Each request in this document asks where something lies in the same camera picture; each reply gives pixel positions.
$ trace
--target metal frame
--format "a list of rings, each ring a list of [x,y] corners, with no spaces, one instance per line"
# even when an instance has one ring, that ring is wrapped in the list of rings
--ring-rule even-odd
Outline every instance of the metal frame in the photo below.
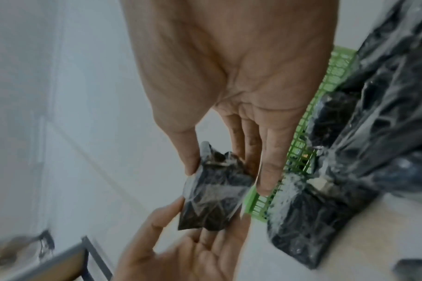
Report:
[[[79,243],[78,245],[70,248],[69,250],[61,253],[58,256],[53,257],[52,259],[39,265],[37,268],[30,270],[29,272],[25,273],[24,275],[18,278],[13,279],[12,281],[39,280],[39,276],[51,271],[52,269],[58,266],[61,266],[65,262],[69,262],[71,259],[76,260],[77,256],[80,255],[83,255],[83,259],[81,259],[82,264],[79,265],[79,269],[74,269],[74,274],[70,277],[71,280],[75,280],[78,277],[82,277],[84,281],[93,281],[93,278],[89,273],[89,270],[87,269],[89,255],[92,256],[92,259],[96,262],[106,279],[108,281],[112,279],[112,272],[110,271],[106,263],[103,261],[101,256],[98,254],[91,241],[89,241],[89,239],[85,236],[81,239],[81,243]]]

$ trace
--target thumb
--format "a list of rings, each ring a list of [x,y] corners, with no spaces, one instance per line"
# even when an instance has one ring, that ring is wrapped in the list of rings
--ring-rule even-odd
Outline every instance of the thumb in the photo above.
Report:
[[[185,174],[196,172],[200,162],[200,149],[195,128],[183,132],[165,131],[185,165]]]

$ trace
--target hand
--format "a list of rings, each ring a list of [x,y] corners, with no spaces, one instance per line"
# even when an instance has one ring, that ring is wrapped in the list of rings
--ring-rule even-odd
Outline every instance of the hand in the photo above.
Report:
[[[164,227],[181,211],[183,197],[155,210],[124,252],[114,281],[230,281],[234,279],[250,216],[234,216],[229,227],[216,232],[191,230],[166,252],[153,247]]]
[[[297,124],[325,74],[338,0],[121,0],[156,123],[186,174],[199,162],[196,124],[210,108],[233,151],[269,195]]]

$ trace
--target green grid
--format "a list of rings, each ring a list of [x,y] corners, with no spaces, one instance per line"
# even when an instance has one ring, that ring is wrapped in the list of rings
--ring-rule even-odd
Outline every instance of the green grid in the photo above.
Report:
[[[348,75],[349,66],[355,53],[356,51],[354,50],[339,46],[335,46],[331,52],[327,74],[323,78],[315,97],[308,105],[307,110],[302,119],[299,121],[299,125],[294,133],[294,138],[287,155],[284,176],[285,171],[291,171],[298,175],[310,175],[312,173],[310,163],[312,158],[316,156],[316,151],[307,147],[305,129],[307,128],[308,121],[311,118],[314,106],[317,104],[319,99],[326,92],[333,91],[342,81],[343,77]],[[275,190],[269,197],[258,195],[255,187],[253,187],[245,199],[245,212],[250,213],[255,219],[266,222],[267,210],[270,207],[277,191],[279,191],[281,187],[282,180],[278,182]]]

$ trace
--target green plastic crate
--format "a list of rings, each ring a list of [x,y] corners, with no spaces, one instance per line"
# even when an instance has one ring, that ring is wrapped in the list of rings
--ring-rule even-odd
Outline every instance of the green plastic crate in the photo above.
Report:
[[[284,171],[292,171],[298,175],[308,175],[312,173],[311,159],[316,156],[316,151],[307,147],[305,129],[308,121],[311,118],[314,106],[319,99],[326,93],[331,92],[341,82],[343,77],[348,74],[350,63],[352,62],[356,51],[335,46],[331,52],[331,58],[319,90],[315,97],[308,105],[308,108],[299,122],[299,125],[294,133],[294,138],[287,155],[287,163]],[[269,197],[258,195],[255,187],[251,189],[245,199],[245,212],[250,213],[251,216],[260,221],[267,221],[266,213],[273,201],[277,191],[282,187],[282,181],[279,181],[275,190]]]

